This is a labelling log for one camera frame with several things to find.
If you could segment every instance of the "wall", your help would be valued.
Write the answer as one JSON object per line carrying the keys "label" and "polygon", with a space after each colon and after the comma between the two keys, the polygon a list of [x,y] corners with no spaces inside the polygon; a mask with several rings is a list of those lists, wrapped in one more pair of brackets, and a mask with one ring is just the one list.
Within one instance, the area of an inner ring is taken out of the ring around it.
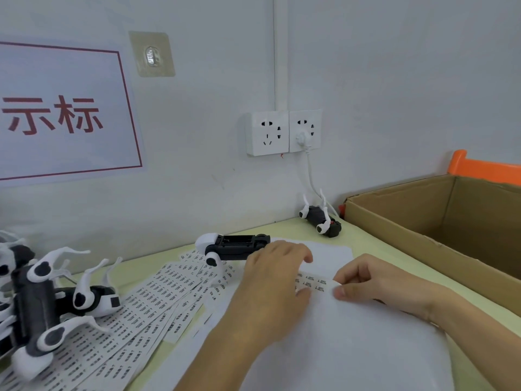
{"label": "wall", "polygon": [[[312,159],[333,200],[443,172],[459,147],[521,162],[521,7],[491,3],[290,0],[290,105],[324,108]],[[71,258],[79,270],[295,216],[302,154],[249,158],[242,130],[245,112],[274,107],[272,19],[272,0],[0,0],[8,35],[130,58],[128,30],[166,32],[177,74],[141,78],[128,59],[146,172],[3,189],[0,226],[39,256],[92,249]]]}

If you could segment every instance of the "table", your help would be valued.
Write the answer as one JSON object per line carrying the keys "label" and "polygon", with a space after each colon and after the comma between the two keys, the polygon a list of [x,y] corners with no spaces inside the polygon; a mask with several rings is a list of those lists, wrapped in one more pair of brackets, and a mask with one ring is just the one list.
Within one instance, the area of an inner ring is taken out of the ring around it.
{"label": "table", "polygon": [[[272,237],[311,240],[335,245],[347,245],[352,249],[355,257],[363,253],[370,253],[405,269],[412,274],[445,285],[459,293],[487,314],[491,315],[507,328],[511,329],[514,333],[521,336],[521,317],[518,317],[511,311],[491,302],[487,298],[484,298],[467,287],[442,275],[436,270],[431,269],[427,265],[416,261],[412,257],[391,247],[387,243],[378,240],[376,237],[364,232],[360,228],[343,220],[340,220],[340,223],[342,223],[342,232],[340,236],[333,239],[319,235],[316,233],[313,226],[300,218],[293,218],[283,222],[271,223],[270,225],[245,230],[244,232],[241,232],[241,234],[257,235],[264,233]],[[193,248],[194,245],[190,244],[184,247],[123,262],[114,272],[111,273],[110,277],[115,285],[118,286],[120,293],[124,294],[146,277],[155,274],[166,262],[178,260],[180,253]],[[92,278],[93,282],[99,282],[102,274],[103,270],[96,272]],[[449,348],[452,359],[454,384],[457,391],[493,390],[451,339],[449,339]],[[154,353],[152,359],[148,362],[147,367],[127,387],[127,391],[141,391],[147,380],[153,376],[154,371],[159,368],[161,363],[173,349],[174,345],[168,342],[162,342]]]}

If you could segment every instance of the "white power cord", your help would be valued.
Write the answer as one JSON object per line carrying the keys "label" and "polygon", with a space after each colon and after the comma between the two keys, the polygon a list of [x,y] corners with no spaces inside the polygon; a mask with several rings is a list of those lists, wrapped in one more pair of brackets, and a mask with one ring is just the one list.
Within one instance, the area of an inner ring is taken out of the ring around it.
{"label": "white power cord", "polygon": [[[316,196],[320,197],[321,199],[323,198],[325,200],[325,197],[323,197],[322,195],[320,195],[320,193],[318,193],[317,189],[315,188],[315,185],[313,184],[313,177],[312,177],[312,173],[311,173],[311,159],[309,158],[309,152],[311,150],[311,134],[309,134],[308,131],[300,132],[299,134],[296,135],[296,142],[304,148],[304,152],[306,153],[307,174],[309,176],[309,185],[311,185],[311,189],[313,189],[313,192],[315,192]],[[329,206],[329,208],[331,209],[331,211],[333,212],[333,214],[335,214],[336,217],[340,218],[340,216],[336,212],[335,208],[331,205],[331,203],[329,203],[327,200],[326,200],[326,203]]]}

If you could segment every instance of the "sign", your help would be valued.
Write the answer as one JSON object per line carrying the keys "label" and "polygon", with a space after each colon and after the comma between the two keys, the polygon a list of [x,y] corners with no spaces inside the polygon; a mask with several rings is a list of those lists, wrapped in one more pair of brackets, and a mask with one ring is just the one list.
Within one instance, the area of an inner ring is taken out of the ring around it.
{"label": "sign", "polygon": [[0,42],[0,186],[143,168],[118,51]]}

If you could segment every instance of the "red border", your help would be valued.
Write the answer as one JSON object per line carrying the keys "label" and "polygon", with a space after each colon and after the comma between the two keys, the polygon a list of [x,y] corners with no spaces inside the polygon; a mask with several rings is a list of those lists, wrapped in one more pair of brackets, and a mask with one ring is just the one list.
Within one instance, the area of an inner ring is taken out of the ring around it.
{"label": "red border", "polygon": [[34,47],[34,48],[66,49],[68,51],[115,53],[116,55],[118,55],[119,68],[121,70],[121,78],[123,80],[123,87],[125,88],[125,95],[127,96],[127,105],[129,108],[130,121],[132,122],[132,130],[134,131],[135,147],[138,151],[138,157],[139,157],[139,166],[123,166],[123,167],[113,167],[113,168],[108,168],[108,169],[81,170],[81,171],[64,171],[61,173],[40,174],[40,175],[35,175],[35,176],[7,177],[7,178],[0,178],[0,181],[19,180],[22,178],[61,176],[61,175],[65,175],[65,174],[79,174],[79,173],[88,173],[88,172],[94,172],[94,171],[134,169],[134,168],[143,167],[143,161],[141,160],[141,152],[139,150],[138,134],[135,131],[134,117],[132,115],[132,109],[130,108],[130,98],[129,98],[129,94],[127,91],[127,83],[125,81],[125,74],[123,73],[123,64],[121,63],[121,56],[118,51],[108,51],[106,49],[72,48],[69,46],[56,46],[56,45],[23,44],[23,43],[4,42],[4,41],[0,41],[0,45],[16,45],[16,46],[29,46],[29,47]]}

